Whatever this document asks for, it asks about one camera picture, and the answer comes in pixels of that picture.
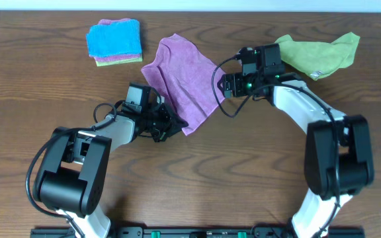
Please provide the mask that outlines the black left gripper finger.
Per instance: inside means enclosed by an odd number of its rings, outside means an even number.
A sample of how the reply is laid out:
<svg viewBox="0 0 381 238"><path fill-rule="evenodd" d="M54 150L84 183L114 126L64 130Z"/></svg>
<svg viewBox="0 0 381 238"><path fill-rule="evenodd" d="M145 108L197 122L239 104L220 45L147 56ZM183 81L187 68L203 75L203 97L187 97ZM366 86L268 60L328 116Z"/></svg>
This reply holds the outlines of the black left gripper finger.
<svg viewBox="0 0 381 238"><path fill-rule="evenodd" d="M173 109L167 107L170 116L170 129L169 132L180 132L183 128L189 126L188 122L182 119Z"/></svg>
<svg viewBox="0 0 381 238"><path fill-rule="evenodd" d="M164 142L166 141L168 138L174 136L176 134L176 132L171 132L171 131L168 131L168 132L162 132L162 131L159 131L159 132L156 132L154 135L153 135L153 140L154 142L158 143L158 142Z"/></svg>

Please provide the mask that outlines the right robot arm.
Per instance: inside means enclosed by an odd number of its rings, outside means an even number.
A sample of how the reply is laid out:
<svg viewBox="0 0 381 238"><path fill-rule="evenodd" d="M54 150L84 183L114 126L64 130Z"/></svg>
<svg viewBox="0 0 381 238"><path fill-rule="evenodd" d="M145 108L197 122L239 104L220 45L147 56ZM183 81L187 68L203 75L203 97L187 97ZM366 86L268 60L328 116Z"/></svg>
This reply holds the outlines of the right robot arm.
<svg viewBox="0 0 381 238"><path fill-rule="evenodd" d="M374 180L368 122L331 108L295 73L235 73L213 80L226 97L263 97L306 134L308 191L284 227L260 227L255 237L354 237L357 229L332 229L341 208Z"/></svg>

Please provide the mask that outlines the purple microfibre cloth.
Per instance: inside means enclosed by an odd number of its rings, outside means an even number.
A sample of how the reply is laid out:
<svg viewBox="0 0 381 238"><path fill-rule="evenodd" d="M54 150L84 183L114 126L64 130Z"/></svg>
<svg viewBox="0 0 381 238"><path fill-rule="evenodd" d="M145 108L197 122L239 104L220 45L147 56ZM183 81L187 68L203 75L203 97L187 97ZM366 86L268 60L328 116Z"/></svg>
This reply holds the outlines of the purple microfibre cloth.
<svg viewBox="0 0 381 238"><path fill-rule="evenodd" d="M223 94L212 90L224 71L205 57L186 38L174 34L159 42L155 59L141 69L148 84L188 123L185 135L195 132L224 101Z"/></svg>

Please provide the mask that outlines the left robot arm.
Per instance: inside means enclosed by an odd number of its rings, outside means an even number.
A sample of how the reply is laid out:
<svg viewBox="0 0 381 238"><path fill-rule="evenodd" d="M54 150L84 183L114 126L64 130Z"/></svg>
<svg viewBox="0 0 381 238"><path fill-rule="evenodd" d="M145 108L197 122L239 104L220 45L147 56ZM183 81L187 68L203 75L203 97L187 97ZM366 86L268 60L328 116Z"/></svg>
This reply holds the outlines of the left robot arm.
<svg viewBox="0 0 381 238"><path fill-rule="evenodd" d="M117 236L99 205L114 150L138 137L165 141L188 125L161 102L136 105L120 100L110 108L104 120L88 128L56 128L26 172L31 205L65 219L72 237Z"/></svg>

